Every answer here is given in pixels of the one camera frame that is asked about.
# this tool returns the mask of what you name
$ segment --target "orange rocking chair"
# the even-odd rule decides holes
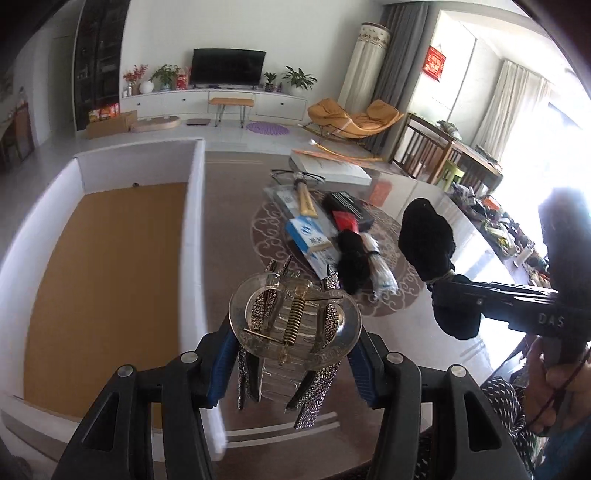
[[[381,100],[375,100],[365,113],[349,115],[330,98],[325,98],[308,108],[308,115],[311,123],[320,128],[322,137],[344,140],[359,140],[377,135],[404,116],[392,105]]]

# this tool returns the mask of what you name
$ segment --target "white curtain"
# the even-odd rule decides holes
[[[547,105],[551,83],[545,78],[505,60],[491,104],[472,142],[501,160],[515,121]]]

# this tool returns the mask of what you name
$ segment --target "gray curtain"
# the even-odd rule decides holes
[[[410,80],[410,71],[424,34],[429,3],[412,2],[384,7],[380,24],[389,28],[392,38],[373,100],[380,99],[398,109],[406,109],[407,105],[400,106],[399,103]],[[386,142],[388,130],[368,138],[366,148],[379,154]]]

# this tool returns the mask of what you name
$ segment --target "glass table top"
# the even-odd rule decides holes
[[[252,155],[250,160],[210,157],[206,163],[203,211],[205,299],[209,326],[215,330],[228,309],[233,291],[247,277],[263,272],[270,258],[281,260],[289,253],[284,219],[264,189],[275,184],[273,168],[289,169],[288,157]],[[400,292],[381,304],[359,297],[362,321],[368,332],[382,336],[390,351],[398,351],[417,365],[447,369],[464,365],[481,384],[507,359],[523,337],[505,323],[483,319],[479,335],[459,341],[437,325],[431,294],[414,269],[397,250],[402,214],[414,199],[428,199],[451,225],[456,252],[456,272],[475,281],[513,283],[506,267],[456,205],[434,185],[367,168],[369,186],[325,183],[321,191],[344,190],[365,202],[376,217],[372,234],[387,244],[388,261]],[[312,277],[303,258],[292,267]],[[358,396],[349,365],[341,363],[316,425],[302,432],[293,430],[296,413],[284,413],[283,405],[263,398],[236,411],[237,375],[230,381],[220,404],[228,431],[228,449],[217,463],[220,478],[236,469],[243,478],[324,478],[355,468],[371,459],[381,422],[381,411],[372,411]],[[423,426],[430,424],[428,405]]]

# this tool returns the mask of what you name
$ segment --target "door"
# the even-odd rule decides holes
[[[51,135],[65,128],[71,129],[72,113],[72,55],[74,37],[51,39],[47,96]]]

